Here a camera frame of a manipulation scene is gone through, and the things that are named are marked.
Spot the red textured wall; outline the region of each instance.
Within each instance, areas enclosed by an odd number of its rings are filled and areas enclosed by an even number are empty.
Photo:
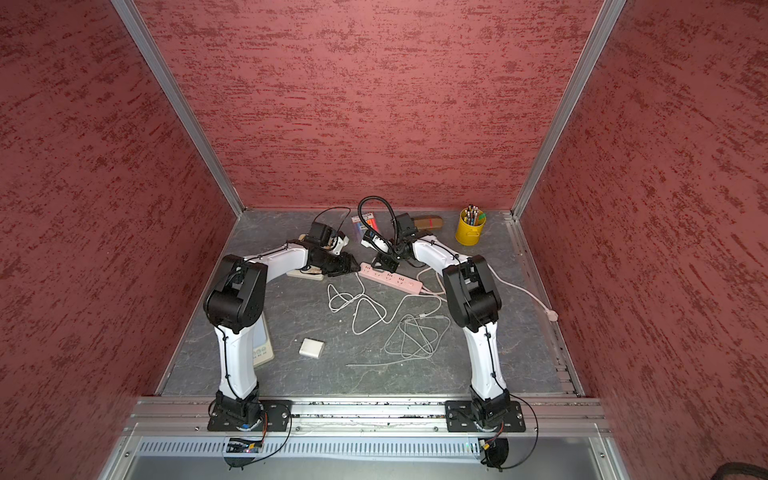
[[[509,208],[601,0],[137,0],[248,207]]]
[[[767,18],[630,0],[523,216],[633,480],[768,466]]]
[[[233,214],[109,2],[0,31],[0,478],[95,478]]]

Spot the electric socket panel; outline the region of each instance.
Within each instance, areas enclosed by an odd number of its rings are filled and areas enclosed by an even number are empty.
[[[401,290],[402,292],[410,293],[411,295],[419,295],[422,291],[422,288],[424,287],[424,284],[418,280],[408,278],[407,276],[400,275],[399,273],[374,270],[369,263],[360,264],[359,275],[362,278],[367,278],[368,280],[382,283],[392,288],[396,288],[397,290]]]

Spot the yellow pencil holder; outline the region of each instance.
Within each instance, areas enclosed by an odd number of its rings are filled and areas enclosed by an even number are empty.
[[[478,218],[482,214],[482,210],[478,212]],[[477,242],[480,241],[480,233],[482,233],[482,228],[485,226],[485,221],[487,220],[486,217],[483,217],[478,221],[478,225],[470,225],[466,221],[467,219],[467,210],[462,210],[462,213],[458,216],[458,227],[456,227],[456,240],[461,245],[466,245],[469,247],[470,245],[477,245]]]

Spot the power strip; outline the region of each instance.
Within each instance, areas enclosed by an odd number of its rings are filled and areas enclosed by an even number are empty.
[[[401,290],[405,293],[410,293],[411,295],[419,295],[422,291],[422,288],[424,287],[424,284],[418,280],[408,278],[407,276],[400,275],[399,273],[374,270],[373,267],[371,267],[368,263],[360,264],[359,275],[362,278],[367,278],[368,280],[382,283],[392,288],[396,288],[397,290]]]

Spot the white charger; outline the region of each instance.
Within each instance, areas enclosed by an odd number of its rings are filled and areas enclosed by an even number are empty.
[[[320,357],[320,352],[323,351],[325,343],[319,340],[304,339],[301,342],[301,348],[299,349],[299,355],[304,355],[317,359]]]

